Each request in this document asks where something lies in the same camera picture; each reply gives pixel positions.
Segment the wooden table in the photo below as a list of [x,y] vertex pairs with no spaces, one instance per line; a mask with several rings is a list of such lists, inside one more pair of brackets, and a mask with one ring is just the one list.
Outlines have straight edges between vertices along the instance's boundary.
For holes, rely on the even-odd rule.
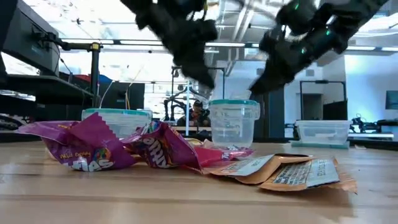
[[76,172],[45,159],[41,142],[0,144],[1,223],[395,223],[398,153],[372,149],[291,149],[255,144],[261,154],[335,155],[358,181],[339,190],[275,193],[146,166]]

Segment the clear plastic container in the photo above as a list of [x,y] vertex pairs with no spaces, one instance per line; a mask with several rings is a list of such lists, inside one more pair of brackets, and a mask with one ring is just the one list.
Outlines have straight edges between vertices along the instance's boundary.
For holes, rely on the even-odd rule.
[[260,118],[260,104],[252,100],[209,102],[211,136],[217,146],[250,147],[254,122]]
[[87,109],[81,112],[81,119],[86,119],[98,112],[105,123],[118,138],[126,138],[151,122],[150,114],[146,111],[121,109]]
[[296,121],[302,143],[344,144],[352,121]]

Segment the purple candy wrapper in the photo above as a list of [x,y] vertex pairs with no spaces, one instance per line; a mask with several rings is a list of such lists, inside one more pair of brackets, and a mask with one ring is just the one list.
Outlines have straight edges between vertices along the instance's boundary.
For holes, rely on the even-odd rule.
[[81,122],[36,122],[16,132],[42,137],[53,157],[75,170],[122,169],[136,163],[97,113]]
[[185,166],[201,171],[191,145],[166,123],[153,121],[122,142],[153,168]]

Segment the person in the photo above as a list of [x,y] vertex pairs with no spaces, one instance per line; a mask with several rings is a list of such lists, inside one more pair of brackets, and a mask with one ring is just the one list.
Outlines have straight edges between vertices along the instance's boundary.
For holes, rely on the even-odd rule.
[[[203,103],[195,100],[192,109],[189,110],[190,126],[210,127],[209,110],[203,109]],[[186,117],[183,116],[177,121],[177,126],[185,126]]]

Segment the teal container lid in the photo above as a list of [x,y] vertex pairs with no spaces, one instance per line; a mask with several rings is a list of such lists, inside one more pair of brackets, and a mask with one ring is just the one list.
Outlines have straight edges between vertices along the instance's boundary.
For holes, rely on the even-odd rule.
[[91,108],[84,110],[85,113],[109,113],[109,114],[128,114],[128,115],[139,115],[139,116],[149,116],[147,112],[136,111],[136,110],[123,110],[123,109],[101,109],[101,108]]
[[254,100],[211,100],[209,105],[254,105],[258,103]]

